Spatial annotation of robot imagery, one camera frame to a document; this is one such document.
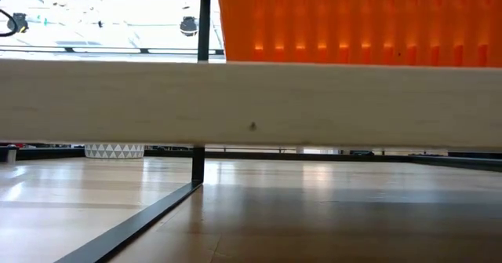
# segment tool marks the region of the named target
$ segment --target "wooden plank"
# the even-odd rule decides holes
[[[502,149],[502,70],[0,61],[0,140]]]

